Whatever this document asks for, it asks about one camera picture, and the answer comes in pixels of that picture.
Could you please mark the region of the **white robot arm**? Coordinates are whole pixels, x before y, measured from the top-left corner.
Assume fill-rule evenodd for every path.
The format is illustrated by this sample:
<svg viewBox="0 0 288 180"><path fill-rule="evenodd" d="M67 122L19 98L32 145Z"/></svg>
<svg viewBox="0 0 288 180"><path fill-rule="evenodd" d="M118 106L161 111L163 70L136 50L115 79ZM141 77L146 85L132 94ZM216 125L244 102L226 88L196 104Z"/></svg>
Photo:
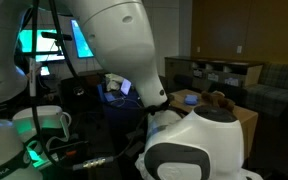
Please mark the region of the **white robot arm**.
<svg viewBox="0 0 288 180"><path fill-rule="evenodd" d="M136 166L154 180L247 180L240 122L225 109L199 106L181 117L169 104L154 62L141 0L0 0L0 103L31 81L14 62L26 12L36 7L77 21L103 69L130 81L145 107L148 135Z"/></svg>

